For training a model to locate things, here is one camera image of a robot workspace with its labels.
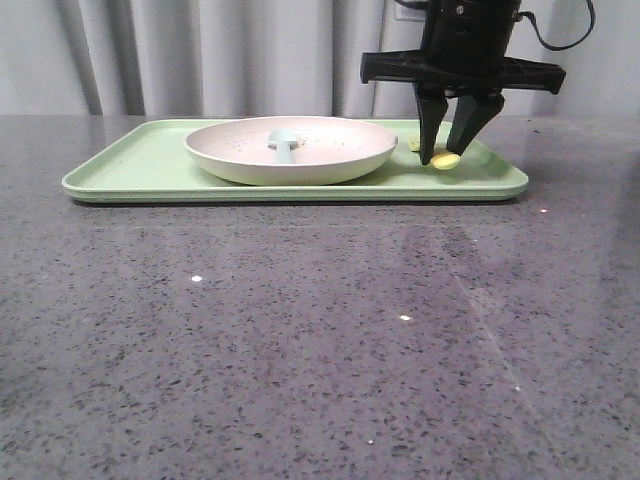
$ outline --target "table surface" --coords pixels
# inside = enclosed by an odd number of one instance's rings
[[[0,117],[3,478],[640,478],[640,119],[495,119],[508,202],[65,195],[143,121]]]

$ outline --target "green tray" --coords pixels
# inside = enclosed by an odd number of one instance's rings
[[[374,172],[337,185],[241,185],[202,170],[184,147],[189,133],[223,121],[144,123],[68,173],[62,185],[71,197],[89,203],[487,201],[515,197],[528,182],[524,173],[477,141],[452,170],[423,166],[407,144],[419,133],[417,120],[370,120],[398,135],[391,159]],[[438,144],[446,141],[450,128],[442,124]]]

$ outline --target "white plate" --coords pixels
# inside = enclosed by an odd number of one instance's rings
[[[275,163],[267,139],[276,128],[298,136],[293,164]],[[260,117],[211,125],[185,145],[209,173],[249,185],[329,185],[360,177],[386,162],[398,143],[380,125],[336,117]]]

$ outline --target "yellow food piece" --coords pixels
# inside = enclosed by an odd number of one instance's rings
[[[409,150],[412,152],[420,151],[420,137],[412,137],[407,143],[409,144]]]
[[[460,163],[460,155],[451,152],[439,153],[431,157],[431,165],[437,170],[451,170]]]

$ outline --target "light blue spoon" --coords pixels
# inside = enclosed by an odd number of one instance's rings
[[[276,163],[294,163],[291,149],[298,146],[298,137],[288,128],[278,128],[269,135],[269,146],[276,149]]]

